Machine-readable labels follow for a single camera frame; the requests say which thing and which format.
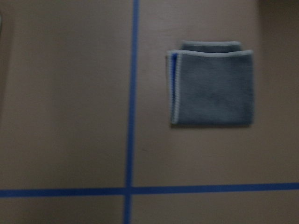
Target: microfiber cloth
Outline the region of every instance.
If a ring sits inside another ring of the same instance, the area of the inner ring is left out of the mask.
[[[181,50],[191,50],[206,53],[227,53],[240,51],[241,43],[238,41],[227,42],[201,42],[201,41],[183,41]]]
[[[251,124],[253,52],[206,51],[168,52],[171,123],[208,126]]]

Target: blue tape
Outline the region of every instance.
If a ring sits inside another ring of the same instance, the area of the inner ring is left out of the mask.
[[[106,196],[124,194],[124,188],[0,190],[0,197]]]
[[[123,223],[129,224],[131,220],[131,187],[134,165],[134,140],[135,140],[135,105],[136,105],[136,74],[138,53],[138,22],[139,0],[133,1],[133,26],[131,42],[131,76],[128,112],[128,137],[127,137],[127,166],[126,166],[126,194],[124,199]]]
[[[132,188],[132,194],[134,195],[182,194],[182,193],[212,193],[212,192],[270,191],[270,190],[299,190],[299,183],[136,187],[136,188]]]
[[[90,189],[21,189],[0,190],[0,197],[51,197],[51,196],[108,196],[124,195],[125,208],[131,208],[132,195],[183,194],[239,191],[299,190],[295,183],[262,183],[201,186],[131,187],[128,188],[90,188]]]

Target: folded towel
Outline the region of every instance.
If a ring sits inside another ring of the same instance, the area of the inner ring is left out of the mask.
[[[171,123],[251,124],[254,101],[252,70],[251,50],[226,53],[169,51]]]
[[[227,52],[242,50],[241,43],[238,41],[227,41],[227,42],[183,41],[181,49],[206,52],[206,53],[227,53]]]

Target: blue painter's tape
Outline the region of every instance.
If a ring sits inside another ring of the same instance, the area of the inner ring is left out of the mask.
[[[123,223],[129,224],[131,220],[131,187],[134,165],[134,142],[135,142],[135,106],[136,106],[136,75],[137,75],[137,53],[138,53],[138,22],[139,22],[139,0],[133,1],[133,26],[131,42],[131,76],[129,92],[128,112],[128,136],[127,136],[127,166],[126,166],[126,194],[124,198]]]
[[[124,194],[125,188],[0,190],[0,197],[107,196]]]
[[[132,188],[132,194],[134,195],[182,194],[182,193],[212,193],[212,192],[270,191],[270,190],[299,190],[299,183],[136,187],[136,188]]]

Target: gray floor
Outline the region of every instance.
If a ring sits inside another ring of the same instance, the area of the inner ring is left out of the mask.
[[[134,186],[298,182],[299,3],[140,0]],[[0,189],[123,187],[132,2],[0,0]],[[254,50],[247,128],[170,128],[165,53]],[[133,196],[134,224],[296,224],[299,191]],[[122,196],[0,198],[0,223],[121,224]]]

